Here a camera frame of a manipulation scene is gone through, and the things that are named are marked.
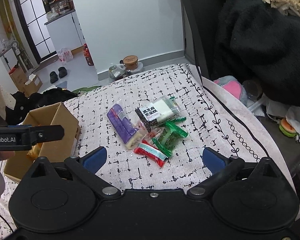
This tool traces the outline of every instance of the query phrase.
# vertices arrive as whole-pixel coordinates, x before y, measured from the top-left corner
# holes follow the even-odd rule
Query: purple snack package
[[[128,149],[132,149],[145,136],[144,130],[133,127],[119,104],[109,110],[107,117]]]

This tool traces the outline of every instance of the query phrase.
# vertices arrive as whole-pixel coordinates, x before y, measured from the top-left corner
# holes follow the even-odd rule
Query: black slippers
[[[58,70],[59,70],[59,78],[63,78],[68,74],[65,67],[60,67],[60,68],[58,68]],[[50,83],[53,84],[57,81],[58,81],[58,75],[55,71],[52,71],[50,73]]]
[[[59,78],[63,78],[68,74],[65,67],[60,67],[58,68],[58,70],[59,70]]]
[[[58,81],[58,75],[56,72],[52,71],[50,73],[50,83],[53,84]]]

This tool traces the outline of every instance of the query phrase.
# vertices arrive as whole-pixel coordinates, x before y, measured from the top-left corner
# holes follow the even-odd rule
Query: kitchen counter
[[[57,16],[57,17],[54,17],[52,20],[46,22],[44,25],[47,25],[47,24],[49,24],[49,23],[52,23],[53,21],[58,20],[58,19],[60,19],[61,17],[66,16],[66,15],[68,15],[68,14],[70,14],[70,13],[73,13],[73,12],[75,12],[75,9],[70,10],[70,11],[64,13],[64,14],[61,14],[61,15]]]
[[[5,50],[0,53],[0,57],[2,57],[9,49],[12,48],[12,45],[8,46]]]

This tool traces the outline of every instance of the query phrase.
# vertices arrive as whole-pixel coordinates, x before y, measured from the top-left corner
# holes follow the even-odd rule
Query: metal screw
[[[159,194],[158,194],[158,193],[155,193],[155,192],[153,192],[153,193],[150,193],[150,197],[159,197]]]
[[[205,192],[206,192],[206,190],[203,187],[193,187],[190,189],[190,193],[192,195],[200,196],[200,195],[203,195]]]
[[[105,187],[102,192],[106,195],[114,195],[118,192],[118,189],[115,187]]]

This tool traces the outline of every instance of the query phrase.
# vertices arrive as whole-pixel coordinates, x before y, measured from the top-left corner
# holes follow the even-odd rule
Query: red snack package
[[[151,160],[154,160],[160,168],[164,165],[164,160],[167,158],[162,152],[160,152],[157,148],[148,144],[146,140],[143,140],[139,143],[139,146],[133,151],[136,154],[145,155]]]

